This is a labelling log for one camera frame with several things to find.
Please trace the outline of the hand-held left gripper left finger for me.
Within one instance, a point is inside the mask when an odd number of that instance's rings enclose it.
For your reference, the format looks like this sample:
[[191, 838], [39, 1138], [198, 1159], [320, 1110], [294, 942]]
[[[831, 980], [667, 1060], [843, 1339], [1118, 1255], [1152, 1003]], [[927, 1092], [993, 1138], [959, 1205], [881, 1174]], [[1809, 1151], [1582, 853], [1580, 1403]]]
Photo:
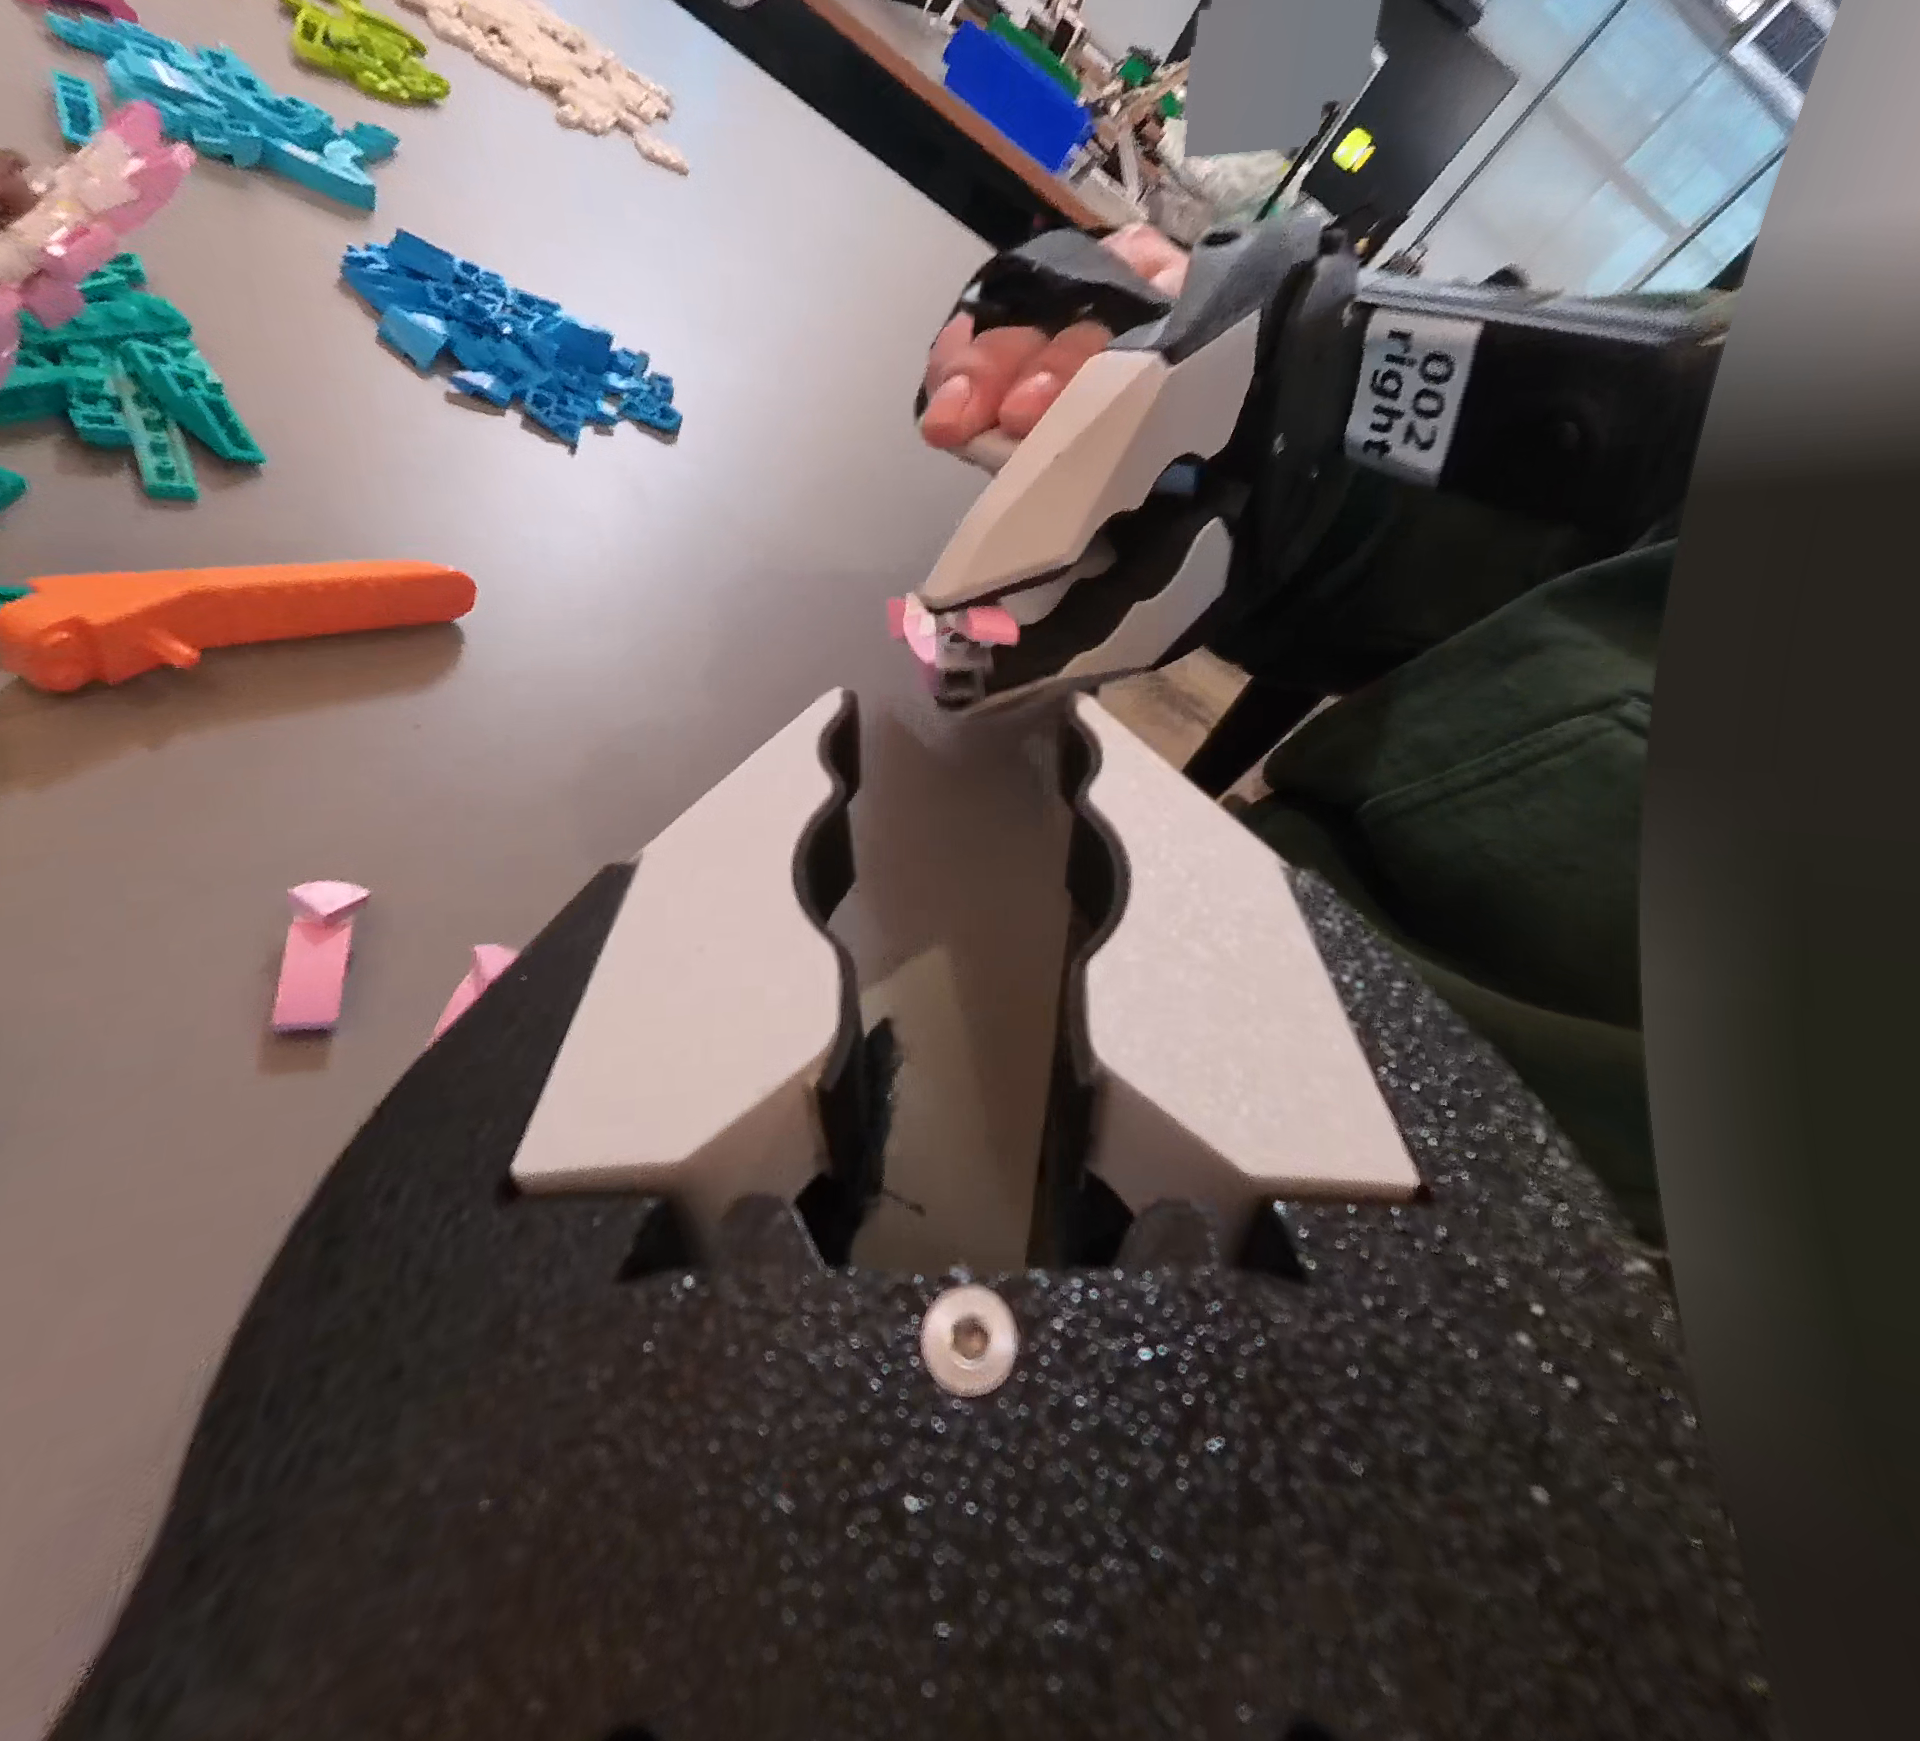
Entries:
[[868, 1056], [832, 917], [855, 882], [856, 694], [831, 689], [636, 857], [515, 1153], [523, 1195], [868, 1202]]

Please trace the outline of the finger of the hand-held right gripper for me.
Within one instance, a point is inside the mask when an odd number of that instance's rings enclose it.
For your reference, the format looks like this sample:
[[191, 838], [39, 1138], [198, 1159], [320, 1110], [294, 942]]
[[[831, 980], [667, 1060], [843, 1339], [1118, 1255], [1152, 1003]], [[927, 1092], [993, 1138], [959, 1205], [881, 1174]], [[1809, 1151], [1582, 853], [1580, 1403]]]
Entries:
[[1182, 358], [1098, 353], [965, 517], [920, 604], [943, 615], [1065, 575], [1171, 465], [1218, 454], [1254, 384], [1260, 327], [1249, 314]]
[[1008, 644], [956, 642], [939, 704], [980, 715], [1150, 672], [1188, 648], [1223, 601], [1235, 559], [1221, 515], [1134, 515], [1069, 575], [1008, 597]]

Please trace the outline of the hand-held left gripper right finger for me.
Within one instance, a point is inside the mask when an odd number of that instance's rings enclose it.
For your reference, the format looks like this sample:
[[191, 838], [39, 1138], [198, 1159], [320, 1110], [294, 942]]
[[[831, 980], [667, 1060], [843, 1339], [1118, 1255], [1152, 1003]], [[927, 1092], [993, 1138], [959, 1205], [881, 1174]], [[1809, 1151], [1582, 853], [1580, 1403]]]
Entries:
[[1093, 699], [1061, 778], [1058, 1252], [1118, 1252], [1164, 1200], [1230, 1251], [1279, 1200], [1422, 1200], [1280, 857]]

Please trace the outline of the small pink lego piece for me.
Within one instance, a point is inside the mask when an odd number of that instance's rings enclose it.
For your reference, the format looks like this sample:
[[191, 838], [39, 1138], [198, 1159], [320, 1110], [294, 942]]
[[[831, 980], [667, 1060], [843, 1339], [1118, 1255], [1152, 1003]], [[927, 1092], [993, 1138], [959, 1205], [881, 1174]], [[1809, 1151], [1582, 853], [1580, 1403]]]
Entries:
[[936, 613], [906, 595], [892, 598], [887, 611], [888, 630], [920, 666], [927, 690], [950, 711], [983, 701], [997, 651], [1021, 642], [1021, 622], [1000, 604]]

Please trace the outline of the pink lego flamingo model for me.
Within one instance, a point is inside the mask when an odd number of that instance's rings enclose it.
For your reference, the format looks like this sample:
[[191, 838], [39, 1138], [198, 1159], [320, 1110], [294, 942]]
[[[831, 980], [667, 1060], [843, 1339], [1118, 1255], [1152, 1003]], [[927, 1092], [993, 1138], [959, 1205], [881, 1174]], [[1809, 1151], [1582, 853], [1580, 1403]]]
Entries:
[[61, 327], [84, 307], [84, 280], [120, 253], [191, 173], [195, 149], [168, 142], [161, 108], [122, 104], [102, 132], [44, 177], [44, 190], [3, 229], [3, 370], [23, 318]]

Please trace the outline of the long pink lego plate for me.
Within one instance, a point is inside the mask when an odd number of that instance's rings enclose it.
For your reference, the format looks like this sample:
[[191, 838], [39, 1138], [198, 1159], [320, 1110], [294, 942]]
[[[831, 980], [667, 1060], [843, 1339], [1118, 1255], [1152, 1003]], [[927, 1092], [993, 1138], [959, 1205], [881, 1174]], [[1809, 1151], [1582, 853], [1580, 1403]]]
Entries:
[[348, 880], [308, 880], [286, 891], [290, 925], [271, 1012], [276, 1035], [331, 1035], [338, 1027], [355, 922], [370, 895]]

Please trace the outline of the pile of blue lego bricks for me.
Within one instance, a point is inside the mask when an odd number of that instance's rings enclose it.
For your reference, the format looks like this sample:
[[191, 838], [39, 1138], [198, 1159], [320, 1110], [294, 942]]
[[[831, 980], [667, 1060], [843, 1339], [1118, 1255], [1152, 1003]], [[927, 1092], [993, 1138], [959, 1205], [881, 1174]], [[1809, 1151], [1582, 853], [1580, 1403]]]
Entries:
[[421, 374], [568, 449], [621, 425], [683, 432], [676, 384], [644, 351], [415, 231], [348, 246], [340, 277]]

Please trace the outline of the pile of white lego bricks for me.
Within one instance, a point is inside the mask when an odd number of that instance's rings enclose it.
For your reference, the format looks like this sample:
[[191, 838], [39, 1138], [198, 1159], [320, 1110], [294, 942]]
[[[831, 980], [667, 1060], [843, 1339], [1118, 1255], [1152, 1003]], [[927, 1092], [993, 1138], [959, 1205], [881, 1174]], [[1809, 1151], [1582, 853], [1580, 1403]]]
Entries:
[[684, 151], [660, 132], [674, 111], [674, 96], [546, 1], [393, 1], [423, 16], [445, 41], [497, 73], [542, 91], [565, 128], [625, 134], [644, 160], [678, 175], [691, 171]]

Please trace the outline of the pile of lime lego bricks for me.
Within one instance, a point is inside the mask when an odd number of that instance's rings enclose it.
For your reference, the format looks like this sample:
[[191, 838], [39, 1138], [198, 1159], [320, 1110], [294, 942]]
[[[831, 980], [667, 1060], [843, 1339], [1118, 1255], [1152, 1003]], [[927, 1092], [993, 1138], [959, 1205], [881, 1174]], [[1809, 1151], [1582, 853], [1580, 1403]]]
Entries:
[[293, 17], [293, 51], [307, 67], [343, 78], [389, 104], [441, 104], [452, 90], [426, 44], [362, 0], [278, 0]]

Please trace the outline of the pile of cyan lego bricks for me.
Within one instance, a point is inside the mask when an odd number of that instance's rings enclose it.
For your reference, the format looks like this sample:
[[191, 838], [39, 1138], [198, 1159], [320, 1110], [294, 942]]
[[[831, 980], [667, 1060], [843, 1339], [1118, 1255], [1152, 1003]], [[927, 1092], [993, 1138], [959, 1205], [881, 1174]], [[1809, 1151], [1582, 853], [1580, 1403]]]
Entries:
[[166, 142], [362, 214], [377, 208], [373, 169], [399, 149], [389, 128], [343, 124], [325, 105], [276, 90], [232, 48], [195, 48], [138, 22], [58, 7], [44, 12], [44, 25], [65, 48], [101, 61], [111, 105], [154, 105]]

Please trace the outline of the person's green jacket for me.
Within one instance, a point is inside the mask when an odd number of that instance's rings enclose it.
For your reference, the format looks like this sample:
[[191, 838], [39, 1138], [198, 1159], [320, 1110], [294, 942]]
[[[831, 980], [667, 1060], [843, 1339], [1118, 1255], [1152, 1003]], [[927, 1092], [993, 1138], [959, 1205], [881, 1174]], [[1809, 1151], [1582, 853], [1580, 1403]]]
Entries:
[[1380, 543], [1209, 636], [1321, 706], [1273, 749], [1249, 826], [1412, 961], [1656, 1249], [1641, 872], [1675, 556], [1672, 528], [1580, 566]]

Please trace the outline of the blue plastic bin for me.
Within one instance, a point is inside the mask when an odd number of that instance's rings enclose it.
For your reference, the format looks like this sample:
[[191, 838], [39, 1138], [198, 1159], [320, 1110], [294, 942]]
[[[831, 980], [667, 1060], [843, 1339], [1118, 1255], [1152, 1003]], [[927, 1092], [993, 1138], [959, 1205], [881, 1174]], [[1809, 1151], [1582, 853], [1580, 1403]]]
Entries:
[[1078, 90], [980, 23], [959, 23], [943, 54], [953, 96], [1048, 173], [1069, 171], [1093, 136]]

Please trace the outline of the black display panel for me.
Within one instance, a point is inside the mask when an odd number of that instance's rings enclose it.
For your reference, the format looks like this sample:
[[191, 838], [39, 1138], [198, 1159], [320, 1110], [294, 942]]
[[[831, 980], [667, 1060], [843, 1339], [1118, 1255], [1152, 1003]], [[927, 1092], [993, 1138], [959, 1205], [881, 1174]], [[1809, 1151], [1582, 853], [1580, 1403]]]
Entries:
[[1478, 0], [1380, 0], [1382, 58], [1328, 126], [1317, 114], [1288, 193], [1304, 193], [1376, 255], [1519, 73], [1478, 37]]

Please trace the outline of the background wooden table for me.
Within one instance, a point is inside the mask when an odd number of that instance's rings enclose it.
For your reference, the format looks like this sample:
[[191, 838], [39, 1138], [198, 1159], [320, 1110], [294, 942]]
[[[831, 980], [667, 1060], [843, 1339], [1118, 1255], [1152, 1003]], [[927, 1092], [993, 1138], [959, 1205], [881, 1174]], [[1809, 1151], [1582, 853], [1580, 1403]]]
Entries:
[[947, 23], [892, 0], [801, 1], [834, 32], [843, 48], [860, 51], [923, 104], [961, 148], [968, 165], [983, 168], [993, 161], [1003, 180], [1018, 185], [1040, 225], [1072, 224], [1109, 231], [1149, 219], [1143, 202], [1118, 183], [1093, 169], [1077, 175], [1044, 169], [968, 101], [955, 96], [943, 72], [943, 54], [953, 32]]

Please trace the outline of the orange brick separator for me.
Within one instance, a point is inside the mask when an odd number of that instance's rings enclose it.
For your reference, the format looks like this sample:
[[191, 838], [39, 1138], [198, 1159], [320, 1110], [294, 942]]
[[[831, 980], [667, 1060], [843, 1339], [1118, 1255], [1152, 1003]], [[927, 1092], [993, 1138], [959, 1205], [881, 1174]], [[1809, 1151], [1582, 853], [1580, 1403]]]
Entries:
[[3, 666], [69, 694], [187, 672], [207, 651], [452, 625], [474, 601], [472, 577], [421, 560], [39, 577], [4, 598]]

